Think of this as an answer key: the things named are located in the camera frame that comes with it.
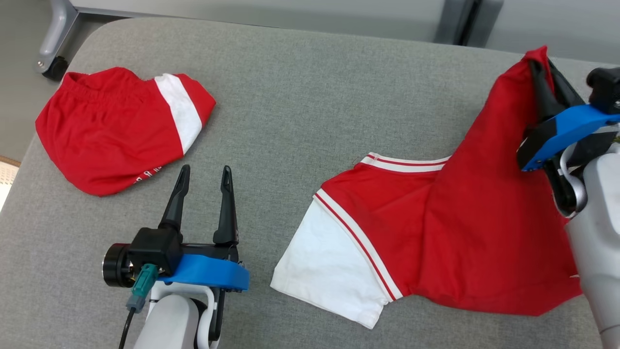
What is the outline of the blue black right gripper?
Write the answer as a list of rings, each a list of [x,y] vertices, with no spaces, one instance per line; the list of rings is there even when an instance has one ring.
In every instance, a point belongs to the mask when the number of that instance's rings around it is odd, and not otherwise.
[[[531,172],[543,167],[545,161],[563,152],[611,122],[618,122],[618,113],[604,113],[584,102],[555,64],[530,60],[530,73],[537,108],[537,125],[517,150],[518,168]]]

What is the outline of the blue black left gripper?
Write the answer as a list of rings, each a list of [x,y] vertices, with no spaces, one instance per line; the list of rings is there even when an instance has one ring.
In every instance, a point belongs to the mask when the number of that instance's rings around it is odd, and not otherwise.
[[[180,169],[158,228],[172,228],[180,232],[190,171],[190,165],[183,165]],[[219,224],[213,236],[213,243],[216,245],[183,244],[183,256],[175,274],[170,277],[160,274],[158,281],[208,286],[235,292],[248,290],[249,271],[239,261],[237,248],[224,247],[239,243],[234,183],[228,165],[223,168],[220,190],[222,199]],[[106,252],[102,261],[102,276],[108,286],[133,287],[140,270],[133,267],[128,248],[128,244],[115,243]]]

